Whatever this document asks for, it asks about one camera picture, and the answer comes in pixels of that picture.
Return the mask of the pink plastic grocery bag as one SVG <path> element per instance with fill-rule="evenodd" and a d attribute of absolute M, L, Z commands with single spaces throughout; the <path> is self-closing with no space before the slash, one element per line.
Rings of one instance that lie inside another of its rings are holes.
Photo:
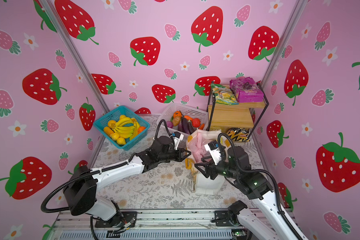
<path fill-rule="evenodd" d="M 202 161 L 202 157 L 204 157 L 208 152 L 205 145 L 213 140 L 217 140 L 219 133 L 221 133 L 221 131 L 196 130 L 188 136 L 186 147 L 187 150 L 192 153 L 191 159 L 193 159 L 196 163 L 200 163 Z"/>

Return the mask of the white paper grocery bag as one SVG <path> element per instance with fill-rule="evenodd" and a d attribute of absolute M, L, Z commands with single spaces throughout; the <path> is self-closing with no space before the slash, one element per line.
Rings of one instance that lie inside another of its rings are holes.
<path fill-rule="evenodd" d="M 225 178 L 214 173 L 214 165 L 222 161 L 217 145 L 221 131 L 195 130 L 186 140 L 191 155 L 186 158 L 186 168 L 191 171 L 194 193 L 215 195 L 221 189 Z"/>

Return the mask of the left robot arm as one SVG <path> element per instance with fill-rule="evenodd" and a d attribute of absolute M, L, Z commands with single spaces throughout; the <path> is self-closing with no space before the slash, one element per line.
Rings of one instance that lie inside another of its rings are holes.
<path fill-rule="evenodd" d="M 87 214 L 106 222 L 115 220 L 121 215 L 116 203 L 97 197 L 97 191 L 119 180 L 146 173 L 161 163 L 184 161 L 191 152 L 179 147 L 181 140 L 182 137 L 161 136 L 155 138 L 148 149 L 133 153 L 125 161 L 95 169 L 80 167 L 69 181 L 47 195 L 41 204 L 41 211 L 44 213 L 70 211 L 73 216 Z M 48 202 L 58 192 L 63 192 L 68 206 L 49 209 Z"/>

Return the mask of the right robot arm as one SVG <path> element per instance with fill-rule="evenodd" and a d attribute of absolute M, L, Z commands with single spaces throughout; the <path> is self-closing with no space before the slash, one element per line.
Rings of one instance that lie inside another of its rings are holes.
<path fill-rule="evenodd" d="M 225 150 L 217 144 L 205 145 L 208 154 L 195 167 L 205 178 L 233 179 L 233 186 L 255 205 L 270 223 L 264 224 L 242 201 L 228 207 L 227 214 L 217 221 L 241 225 L 260 240 L 305 240 L 307 237 L 281 205 L 277 183 L 265 170 L 252 169 L 249 156 L 242 147 Z"/>

